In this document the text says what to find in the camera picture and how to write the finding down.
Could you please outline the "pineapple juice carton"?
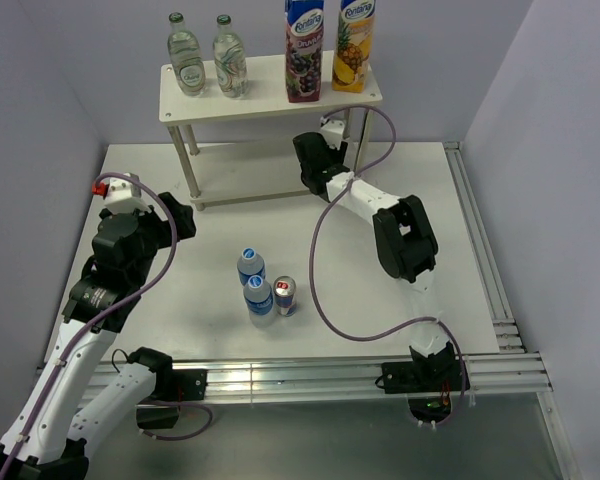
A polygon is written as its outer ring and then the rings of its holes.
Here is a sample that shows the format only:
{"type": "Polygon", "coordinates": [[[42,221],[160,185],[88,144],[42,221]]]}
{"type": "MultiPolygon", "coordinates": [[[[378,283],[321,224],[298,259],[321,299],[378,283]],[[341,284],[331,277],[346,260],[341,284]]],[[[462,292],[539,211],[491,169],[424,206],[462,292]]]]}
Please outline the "pineapple juice carton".
{"type": "Polygon", "coordinates": [[[373,43],[376,1],[342,1],[332,63],[335,91],[362,93],[373,43]]]}

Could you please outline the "plastic water bottle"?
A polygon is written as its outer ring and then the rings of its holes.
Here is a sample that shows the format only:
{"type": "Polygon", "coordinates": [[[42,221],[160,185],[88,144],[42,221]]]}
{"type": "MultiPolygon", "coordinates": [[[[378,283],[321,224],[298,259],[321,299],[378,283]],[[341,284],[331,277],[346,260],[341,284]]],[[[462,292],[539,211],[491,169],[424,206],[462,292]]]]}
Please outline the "plastic water bottle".
{"type": "Polygon", "coordinates": [[[268,327],[275,317],[271,284],[260,275],[253,275],[243,287],[243,297],[251,322],[256,328],[268,327]]]}
{"type": "Polygon", "coordinates": [[[264,258],[253,248],[245,248],[237,260],[237,271],[242,286],[255,275],[266,278],[266,264],[264,258]]]}

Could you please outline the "blue red energy can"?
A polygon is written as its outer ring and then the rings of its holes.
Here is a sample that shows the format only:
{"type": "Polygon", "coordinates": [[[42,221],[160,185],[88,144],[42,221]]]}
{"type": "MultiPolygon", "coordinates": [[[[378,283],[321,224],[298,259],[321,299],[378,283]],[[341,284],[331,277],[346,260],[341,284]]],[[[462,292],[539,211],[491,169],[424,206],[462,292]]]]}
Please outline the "blue red energy can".
{"type": "Polygon", "coordinates": [[[280,276],[273,283],[274,300],[280,315],[288,317],[296,310],[296,283],[290,276],[280,276]]]}

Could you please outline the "purple juice carton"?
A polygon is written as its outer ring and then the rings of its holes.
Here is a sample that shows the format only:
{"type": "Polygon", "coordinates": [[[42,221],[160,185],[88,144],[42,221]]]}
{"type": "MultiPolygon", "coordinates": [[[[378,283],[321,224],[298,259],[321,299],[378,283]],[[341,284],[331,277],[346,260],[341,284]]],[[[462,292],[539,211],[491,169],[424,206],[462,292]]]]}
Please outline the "purple juice carton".
{"type": "Polygon", "coordinates": [[[285,86],[290,103],[320,99],[323,38],[323,1],[285,2],[285,86]]]}

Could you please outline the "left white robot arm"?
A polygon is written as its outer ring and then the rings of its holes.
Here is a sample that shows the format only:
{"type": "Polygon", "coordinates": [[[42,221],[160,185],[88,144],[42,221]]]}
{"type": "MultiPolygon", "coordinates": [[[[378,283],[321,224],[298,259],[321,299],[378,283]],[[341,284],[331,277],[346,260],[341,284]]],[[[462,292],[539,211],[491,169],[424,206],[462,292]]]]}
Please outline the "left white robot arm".
{"type": "Polygon", "coordinates": [[[172,358],[140,347],[94,400],[78,406],[149,284],[158,251],[196,234],[191,207],[168,192],[158,199],[165,219],[140,199],[106,202],[92,254],[62,312],[52,355],[0,440],[0,479],[82,479],[99,443],[127,411],[145,399],[174,396],[172,358]]]}

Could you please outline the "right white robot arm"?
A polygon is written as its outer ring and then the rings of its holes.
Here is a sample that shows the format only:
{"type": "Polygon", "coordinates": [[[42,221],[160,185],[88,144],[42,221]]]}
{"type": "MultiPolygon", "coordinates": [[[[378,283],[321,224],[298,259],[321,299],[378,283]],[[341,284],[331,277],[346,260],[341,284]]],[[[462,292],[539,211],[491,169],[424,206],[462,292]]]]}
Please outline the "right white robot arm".
{"type": "Polygon", "coordinates": [[[328,319],[317,294],[315,256],[320,229],[334,207],[341,206],[371,225],[380,266],[393,279],[415,285],[421,275],[434,270],[439,245],[421,199],[415,195],[398,197],[360,179],[344,164],[346,142],[331,147],[322,134],[307,132],[294,137],[292,143],[301,182],[327,203],[314,227],[308,257],[311,298],[323,323],[337,336],[357,343],[379,341],[413,327],[417,335],[409,352],[418,386],[437,388],[455,367],[464,375],[466,367],[458,342],[437,317],[416,317],[371,336],[347,334],[328,319]]]}

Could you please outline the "white two-tier shelf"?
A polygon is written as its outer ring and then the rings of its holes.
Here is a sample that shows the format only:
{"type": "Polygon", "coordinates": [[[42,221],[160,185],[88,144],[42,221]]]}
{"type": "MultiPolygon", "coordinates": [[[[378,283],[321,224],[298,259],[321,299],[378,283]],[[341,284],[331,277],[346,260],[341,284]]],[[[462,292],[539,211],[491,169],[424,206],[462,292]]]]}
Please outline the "white two-tier shelf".
{"type": "Polygon", "coordinates": [[[211,61],[204,63],[209,72],[206,92],[189,97],[179,88],[173,68],[161,67],[159,114],[166,127],[181,165],[191,203],[199,211],[222,204],[306,195],[292,138],[286,135],[266,139],[262,134],[248,142],[199,146],[193,126],[214,121],[248,121],[272,117],[287,120],[298,114],[322,115],[343,107],[350,121],[353,105],[382,102],[380,87],[369,71],[361,93],[335,91],[330,74],[323,75],[320,100],[291,103],[287,100],[283,55],[256,56],[247,60],[250,74],[248,96],[229,99],[220,92],[211,61]]]}

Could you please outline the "right glass water bottle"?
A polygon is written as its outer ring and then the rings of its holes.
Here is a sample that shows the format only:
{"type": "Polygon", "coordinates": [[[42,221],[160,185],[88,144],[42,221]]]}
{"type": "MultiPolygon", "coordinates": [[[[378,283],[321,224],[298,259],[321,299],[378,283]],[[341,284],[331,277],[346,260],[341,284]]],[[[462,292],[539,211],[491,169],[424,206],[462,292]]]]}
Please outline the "right glass water bottle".
{"type": "Polygon", "coordinates": [[[232,26],[227,14],[216,18],[217,33],[213,41],[216,78],[222,93],[232,99],[246,95],[248,74],[242,39],[232,26]]]}

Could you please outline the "glass water bottle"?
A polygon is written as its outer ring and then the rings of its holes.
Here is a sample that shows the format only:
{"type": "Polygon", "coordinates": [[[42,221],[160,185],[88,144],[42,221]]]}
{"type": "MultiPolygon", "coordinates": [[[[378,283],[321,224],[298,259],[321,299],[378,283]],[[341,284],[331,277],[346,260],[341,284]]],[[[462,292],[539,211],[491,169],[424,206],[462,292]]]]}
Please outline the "glass water bottle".
{"type": "Polygon", "coordinates": [[[176,81],[185,95],[199,96],[204,92],[206,73],[198,39],[180,12],[172,12],[168,19],[171,33],[167,48],[176,81]]]}
{"type": "Polygon", "coordinates": [[[213,41],[216,78],[222,93],[232,99],[246,95],[248,74],[242,39],[232,26],[227,14],[216,18],[217,33],[213,41]]]}

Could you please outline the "left glass water bottle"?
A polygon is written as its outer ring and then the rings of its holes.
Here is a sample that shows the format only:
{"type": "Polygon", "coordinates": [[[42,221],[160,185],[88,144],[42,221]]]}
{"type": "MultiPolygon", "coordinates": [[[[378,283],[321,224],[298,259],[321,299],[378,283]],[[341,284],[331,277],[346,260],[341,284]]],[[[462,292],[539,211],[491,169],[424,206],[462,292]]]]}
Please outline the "left glass water bottle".
{"type": "Polygon", "coordinates": [[[180,12],[172,12],[168,19],[171,33],[167,48],[176,81],[185,95],[199,96],[204,92],[206,73],[198,39],[180,12]]]}

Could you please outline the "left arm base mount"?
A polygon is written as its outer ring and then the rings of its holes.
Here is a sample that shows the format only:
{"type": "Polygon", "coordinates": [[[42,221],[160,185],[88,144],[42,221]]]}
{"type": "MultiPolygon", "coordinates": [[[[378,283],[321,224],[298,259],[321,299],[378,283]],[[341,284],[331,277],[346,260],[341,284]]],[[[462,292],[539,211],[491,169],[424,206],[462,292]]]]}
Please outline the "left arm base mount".
{"type": "MultiPolygon", "coordinates": [[[[159,400],[169,402],[202,401],[207,386],[206,369],[176,369],[170,384],[159,400]]],[[[140,429],[156,432],[170,430],[183,416],[183,408],[140,405],[136,408],[136,424],[140,429]]]]}

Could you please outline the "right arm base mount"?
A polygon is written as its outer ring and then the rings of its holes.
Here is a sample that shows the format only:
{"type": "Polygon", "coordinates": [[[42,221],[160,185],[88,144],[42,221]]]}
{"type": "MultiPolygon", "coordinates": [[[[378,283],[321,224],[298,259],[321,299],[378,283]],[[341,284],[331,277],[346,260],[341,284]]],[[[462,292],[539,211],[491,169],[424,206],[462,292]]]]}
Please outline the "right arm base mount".
{"type": "Polygon", "coordinates": [[[375,386],[386,394],[442,394],[460,393],[471,387],[467,374],[461,373],[458,359],[414,359],[381,364],[381,374],[375,386]]]}

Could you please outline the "aluminium frame rail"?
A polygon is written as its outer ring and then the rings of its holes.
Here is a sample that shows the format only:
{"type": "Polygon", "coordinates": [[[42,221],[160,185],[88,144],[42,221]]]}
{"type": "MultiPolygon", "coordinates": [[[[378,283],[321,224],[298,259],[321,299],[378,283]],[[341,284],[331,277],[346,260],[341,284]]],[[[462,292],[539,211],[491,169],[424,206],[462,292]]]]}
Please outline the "aluminium frame rail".
{"type": "MultiPolygon", "coordinates": [[[[375,143],[383,162],[367,172],[373,186],[419,196],[439,243],[435,269],[415,285],[389,277],[377,259],[371,226],[337,207],[320,229],[315,282],[320,304],[340,330],[355,336],[384,332],[421,315],[439,316],[467,363],[470,397],[529,394],[540,405],[558,474],[581,472],[553,397],[542,357],[521,338],[500,279],[458,147],[441,143],[375,143]]],[[[408,327],[369,343],[345,340],[319,317],[309,289],[311,236],[325,209],[306,195],[206,207],[198,231],[160,253],[166,276],[145,294],[116,346],[146,346],[177,366],[209,372],[213,403],[258,403],[371,398],[371,377],[385,361],[404,361],[417,330],[408,327]],[[296,310],[278,313],[266,328],[249,317],[237,260],[253,248],[266,264],[273,290],[280,276],[296,283],[296,310]]]]}

